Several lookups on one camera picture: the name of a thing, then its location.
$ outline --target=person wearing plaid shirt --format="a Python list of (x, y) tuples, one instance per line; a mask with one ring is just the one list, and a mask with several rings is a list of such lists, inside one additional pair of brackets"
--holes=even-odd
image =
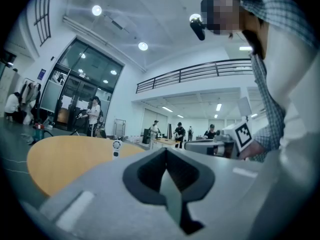
[(315, 61), (317, 33), (293, 0), (203, 0), (201, 14), (214, 34), (232, 37), (242, 31), (252, 46), (252, 70), (268, 125), (240, 158), (263, 162), (269, 151), (285, 149), (306, 133), (289, 93)]

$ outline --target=yellow table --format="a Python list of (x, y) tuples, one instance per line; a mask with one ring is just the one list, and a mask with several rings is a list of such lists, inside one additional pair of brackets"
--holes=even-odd
[[(113, 140), (87, 136), (45, 138), (28, 152), (27, 168), (35, 184), (52, 196), (91, 168), (113, 159)], [(119, 158), (144, 152), (123, 143)]]
[(178, 140), (171, 140), (168, 138), (154, 138), (151, 139), (151, 147), (150, 149), (156, 149), (156, 148), (175, 148), (177, 144), (180, 143)]

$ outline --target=standing person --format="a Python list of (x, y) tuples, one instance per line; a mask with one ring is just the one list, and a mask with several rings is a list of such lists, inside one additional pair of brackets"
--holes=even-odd
[(186, 136), (186, 130), (182, 127), (181, 122), (178, 123), (178, 127), (175, 128), (174, 132), (177, 134), (175, 140), (180, 142), (180, 145), (177, 144), (175, 147), (182, 149), (182, 142), (184, 141), (184, 136)]
[(210, 124), (210, 129), (205, 131), (203, 138), (212, 140), (216, 136), (215, 125)]
[(192, 127), (190, 126), (189, 127), (189, 130), (188, 130), (188, 142), (189, 141), (192, 141), (192, 136), (194, 134), (194, 130), (192, 129)]
[(7, 120), (13, 121), (13, 117), (18, 112), (19, 107), (19, 92), (15, 92), (10, 94), (8, 99), (6, 100), (6, 104), (4, 107), (4, 112)]
[(149, 130), (150, 130), (150, 143), (149, 143), (149, 147), (151, 148), (152, 145), (152, 140), (154, 140), (157, 137), (157, 134), (159, 132), (157, 123), (159, 121), (154, 120), (154, 124), (150, 126)]
[(86, 135), (88, 137), (95, 137), (96, 136), (96, 129), (98, 126), (98, 117), (100, 114), (100, 105), (99, 105), (99, 98), (97, 96), (93, 96), (92, 98), (92, 108), (90, 112), (83, 115), (81, 118), (89, 117), (89, 125), (86, 131)]
[(308, 132), (290, 94), (320, 68), (317, 29), (293, 0), (203, 0), (201, 14), (203, 25), (214, 34), (232, 38), (242, 32), (252, 47), (252, 71), (268, 125), (239, 158), (263, 162), (270, 151), (285, 152)]

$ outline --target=metal railing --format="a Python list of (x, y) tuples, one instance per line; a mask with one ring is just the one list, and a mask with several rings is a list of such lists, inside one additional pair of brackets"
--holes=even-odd
[(187, 66), (150, 78), (138, 83), (135, 93), (203, 78), (252, 74), (251, 60), (248, 58), (219, 60)]
[(40, 38), (40, 47), (51, 37), (50, 21), (49, 21), (50, 0), (35, 0), (34, 12), (35, 23)]

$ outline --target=blue checkered shirt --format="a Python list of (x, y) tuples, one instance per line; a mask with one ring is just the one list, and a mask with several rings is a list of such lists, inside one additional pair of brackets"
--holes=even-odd
[[(312, 26), (299, 6), (292, 0), (241, 0), (241, 5), (247, 11), (269, 24), (282, 28), (301, 38), (305, 43), (319, 49), (320, 43)], [(260, 129), (254, 139), (266, 150), (251, 160), (263, 162), (269, 151), (277, 150), (280, 139), (284, 135), (285, 111), (271, 97), (266, 82), (267, 71), (260, 55), (251, 55), (252, 70), (255, 82), (264, 104), (268, 125)]]

